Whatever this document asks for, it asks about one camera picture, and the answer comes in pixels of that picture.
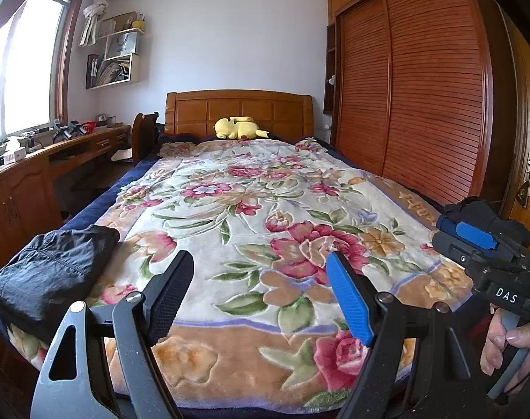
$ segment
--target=screw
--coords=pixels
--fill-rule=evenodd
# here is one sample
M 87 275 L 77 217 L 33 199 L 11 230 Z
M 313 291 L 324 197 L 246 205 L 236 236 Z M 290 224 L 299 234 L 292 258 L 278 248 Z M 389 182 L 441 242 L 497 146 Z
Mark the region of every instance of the screw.
M 445 302 L 436 302 L 436 310 L 439 313 L 448 313 L 449 306 Z
M 383 304 L 391 304 L 395 299 L 391 293 L 381 292 L 377 295 L 377 299 Z
M 140 292 L 132 292 L 125 297 L 125 300 L 127 302 L 139 302 L 142 296 Z
M 83 301 L 75 301 L 71 306 L 69 307 L 69 310 L 74 313 L 81 312 L 81 310 L 84 309 L 84 302 Z

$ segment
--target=hand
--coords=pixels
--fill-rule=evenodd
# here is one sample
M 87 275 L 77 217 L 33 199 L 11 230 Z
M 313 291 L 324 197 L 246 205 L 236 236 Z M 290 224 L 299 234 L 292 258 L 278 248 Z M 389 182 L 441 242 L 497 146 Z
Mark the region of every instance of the hand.
M 528 348 L 529 352 L 527 357 L 505 388 L 505 391 L 508 391 L 530 372 L 530 323 L 512 329 L 506 333 L 506 330 L 501 323 L 502 312 L 503 309 L 496 310 L 496 313 L 490 322 L 490 328 L 488 329 L 488 335 L 486 336 L 486 343 L 480 358 L 480 368 L 487 375 L 492 375 L 495 369 L 501 367 L 503 362 L 501 350 L 506 341 L 508 344 L 517 348 Z M 516 388 L 514 392 L 517 392 L 520 389 L 521 386 Z

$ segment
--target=dark gray garment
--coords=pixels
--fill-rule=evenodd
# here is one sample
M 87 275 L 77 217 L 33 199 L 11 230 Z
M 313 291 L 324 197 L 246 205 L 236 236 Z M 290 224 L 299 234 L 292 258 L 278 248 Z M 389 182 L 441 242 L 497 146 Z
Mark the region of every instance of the dark gray garment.
M 85 299 L 120 238 L 114 228 L 36 236 L 0 270 L 0 315 L 47 344 L 69 309 Z

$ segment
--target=blue gripper pad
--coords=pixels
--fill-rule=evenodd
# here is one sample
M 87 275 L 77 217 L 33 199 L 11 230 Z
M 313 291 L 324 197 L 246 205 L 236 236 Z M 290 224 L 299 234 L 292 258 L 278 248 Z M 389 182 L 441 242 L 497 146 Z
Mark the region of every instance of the blue gripper pad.
M 343 263 L 352 270 L 351 266 L 344 257 L 342 258 L 344 261 L 340 260 L 335 253 L 327 257 L 327 278 L 343 311 L 344 318 L 347 320 L 351 334 L 359 338 L 362 344 L 369 346 L 374 333 L 369 322 L 368 306 L 354 286 Z
M 496 249 L 498 246 L 492 235 L 467 224 L 467 222 L 459 222 L 456 231 L 461 238 L 470 241 L 478 247 L 482 247 L 482 249 Z

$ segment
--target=red basket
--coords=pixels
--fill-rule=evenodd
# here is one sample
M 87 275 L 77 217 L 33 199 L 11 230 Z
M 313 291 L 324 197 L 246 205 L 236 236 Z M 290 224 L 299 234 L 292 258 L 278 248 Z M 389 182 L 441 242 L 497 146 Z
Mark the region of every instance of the red basket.
M 87 134 L 92 134 L 96 127 L 96 123 L 94 121 L 87 121 L 86 123 L 83 123 L 82 126 L 87 130 Z

